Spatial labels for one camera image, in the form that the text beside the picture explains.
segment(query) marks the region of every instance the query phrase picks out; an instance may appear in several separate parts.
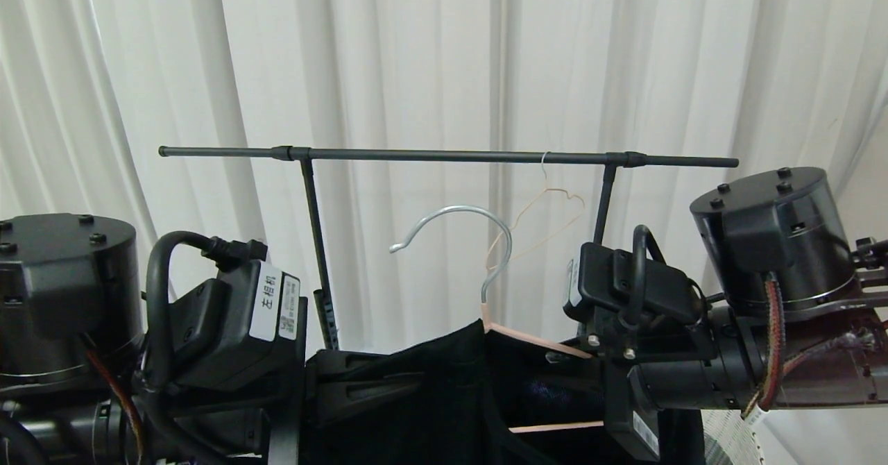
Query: thin wire hanger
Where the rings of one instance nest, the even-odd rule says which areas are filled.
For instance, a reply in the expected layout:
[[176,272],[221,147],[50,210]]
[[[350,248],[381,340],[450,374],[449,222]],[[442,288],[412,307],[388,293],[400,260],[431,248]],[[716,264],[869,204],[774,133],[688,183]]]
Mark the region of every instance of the thin wire hanger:
[[472,212],[478,213],[479,215],[484,215],[486,218],[494,221],[495,224],[499,226],[502,230],[502,234],[505,236],[505,251],[502,253],[502,260],[497,265],[497,268],[493,269],[492,272],[488,273],[485,281],[481,285],[481,322],[484,323],[484,331],[489,332],[491,330],[500,333],[501,335],[505,335],[514,339],[519,339],[520,341],[524,341],[533,345],[537,345],[552,351],[561,352],[562,354],[573,355],[574,357],[583,358],[583,360],[589,360],[592,355],[588,352],[584,352],[579,348],[567,347],[567,345],[562,345],[561,343],[548,341],[548,339],[542,339],[539,337],[535,337],[533,335],[529,335],[529,333],[519,332],[518,330],[511,329],[509,327],[498,325],[490,320],[489,312],[488,312],[488,286],[490,283],[497,278],[498,275],[505,269],[508,265],[509,260],[511,259],[511,246],[513,245],[513,240],[511,239],[511,230],[502,221],[501,218],[494,215],[492,212],[481,208],[479,206],[474,205],[451,205],[445,206],[441,209],[438,209],[435,212],[429,213],[425,217],[419,219],[419,222],[416,222],[416,225],[409,231],[404,240],[400,243],[393,244],[389,247],[389,253],[399,252],[404,248],[410,245],[410,242],[413,241],[413,238],[416,237],[416,234],[422,230],[422,227],[425,224],[428,224],[432,219],[437,219],[441,217],[441,215],[446,215],[448,213],[453,212]]
[[[527,250],[524,250],[524,252],[521,252],[518,255],[515,255],[514,257],[512,257],[510,259],[510,262],[511,262],[511,260],[520,259],[520,257],[527,255],[527,253],[533,252],[533,250],[536,250],[538,247],[542,246],[543,244],[546,244],[549,240],[551,240],[556,235],[561,234],[561,231],[567,230],[567,228],[569,228],[571,225],[573,225],[575,221],[578,221],[578,219],[580,219],[580,217],[583,217],[583,213],[586,211],[586,200],[583,199],[582,196],[574,195],[573,193],[571,193],[567,189],[561,189],[561,187],[549,187],[549,173],[548,173],[548,171],[546,171],[546,155],[548,155],[548,154],[549,154],[549,151],[546,151],[543,153],[543,157],[540,158],[540,170],[543,171],[543,190],[540,191],[536,196],[534,196],[533,199],[531,199],[529,202],[527,202],[527,205],[524,205],[524,208],[522,208],[521,211],[518,212],[518,217],[515,218],[515,223],[513,225],[511,225],[510,230],[515,230],[515,228],[517,228],[518,224],[521,222],[521,217],[523,217],[524,214],[530,210],[530,207],[535,205],[536,202],[539,201],[539,199],[541,197],[543,197],[543,195],[545,195],[549,191],[556,191],[559,193],[564,193],[564,196],[567,196],[567,201],[570,201],[574,198],[580,200],[580,203],[583,205],[583,209],[581,209],[580,213],[577,213],[577,215],[573,219],[570,219],[570,221],[567,221],[567,223],[565,225],[561,226],[561,228],[559,228],[559,230],[553,232],[550,235],[547,235],[545,238],[543,238],[542,240],[540,240],[539,242],[537,242],[536,244],[534,244],[530,248],[527,248]],[[497,244],[500,241],[500,237],[502,237],[502,233],[500,233],[497,236],[497,239],[495,239],[493,241],[493,243],[490,245],[490,247],[488,248],[488,256],[486,256],[485,260],[484,260],[485,266],[486,266],[486,262],[490,259],[490,254],[494,251],[494,248],[497,247]],[[486,266],[486,268],[488,270],[496,269],[495,267],[491,267],[491,266]]]

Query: silver metal hook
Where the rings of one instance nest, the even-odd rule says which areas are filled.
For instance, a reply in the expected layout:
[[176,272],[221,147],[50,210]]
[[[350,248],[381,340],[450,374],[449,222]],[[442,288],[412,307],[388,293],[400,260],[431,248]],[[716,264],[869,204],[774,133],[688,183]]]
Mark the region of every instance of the silver metal hook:
[[432,221],[432,219],[437,219],[438,217],[441,217],[441,215],[445,215],[451,212],[473,212],[484,215],[486,218],[494,221],[495,224],[497,224],[501,228],[502,233],[505,234],[505,252],[502,254],[502,260],[500,260],[497,268],[494,269],[493,272],[488,274],[488,277],[485,279],[484,284],[481,285],[481,303],[486,304],[488,303],[488,286],[502,272],[502,269],[505,269],[506,264],[508,264],[509,259],[511,259],[511,231],[509,230],[509,226],[506,225],[501,218],[495,216],[492,212],[489,212],[484,208],[474,205],[445,206],[444,208],[429,213],[425,217],[419,219],[419,222],[416,222],[416,225],[413,226],[412,230],[410,230],[410,232],[407,234],[407,237],[405,237],[402,242],[393,244],[389,247],[389,253],[395,253],[399,250],[405,249],[406,247],[408,247],[410,242],[413,241],[413,238],[416,236],[416,234],[419,233],[419,230],[422,230],[422,226],[428,224],[430,221]]

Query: white backdrop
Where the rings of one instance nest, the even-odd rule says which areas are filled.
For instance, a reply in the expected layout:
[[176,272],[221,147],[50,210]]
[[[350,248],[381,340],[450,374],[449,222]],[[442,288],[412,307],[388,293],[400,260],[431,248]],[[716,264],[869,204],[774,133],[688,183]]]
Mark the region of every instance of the white backdrop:
[[[157,235],[262,238],[318,286],[299,168],[159,158],[171,146],[349,146],[735,155],[735,171],[621,171],[606,243],[652,228],[702,276],[688,203],[725,178],[813,164],[842,190],[885,104],[888,0],[0,0],[0,216],[94,212]],[[552,339],[563,270],[590,239],[600,167],[547,167],[583,216],[511,264],[495,317]],[[478,314],[485,221],[514,219],[535,165],[318,162],[344,348],[392,351]],[[578,213],[551,195],[515,251]],[[212,274],[177,255],[184,291]],[[310,321],[309,349],[321,345]]]

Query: black garment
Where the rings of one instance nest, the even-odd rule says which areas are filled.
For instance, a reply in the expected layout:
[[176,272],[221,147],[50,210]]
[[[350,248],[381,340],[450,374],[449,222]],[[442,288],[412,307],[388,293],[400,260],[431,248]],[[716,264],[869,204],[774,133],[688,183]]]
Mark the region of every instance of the black garment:
[[[509,427],[603,417],[600,391],[564,383],[564,377],[596,383],[595,363],[549,364],[545,353],[496,332],[485,335],[478,321],[331,377],[325,382],[412,378],[416,389],[327,425],[309,401],[300,463],[635,463],[601,427],[511,433]],[[660,414],[660,463],[704,465],[700,412]]]

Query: robotic arm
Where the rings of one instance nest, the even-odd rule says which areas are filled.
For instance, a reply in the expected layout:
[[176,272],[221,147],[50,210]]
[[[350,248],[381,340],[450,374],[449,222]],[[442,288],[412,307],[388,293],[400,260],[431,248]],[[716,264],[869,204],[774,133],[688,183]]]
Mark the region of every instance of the robotic arm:
[[[586,243],[568,267],[565,313],[587,335],[605,427],[658,459],[663,409],[888,401],[888,243],[846,241],[824,171],[741,178],[691,212],[724,289],[703,296],[640,226],[632,252]],[[0,222],[0,434],[7,462],[188,459],[294,462],[305,398],[307,298],[256,241],[184,231],[148,262],[139,322],[135,230],[114,219]],[[168,304],[175,247],[215,278]]]

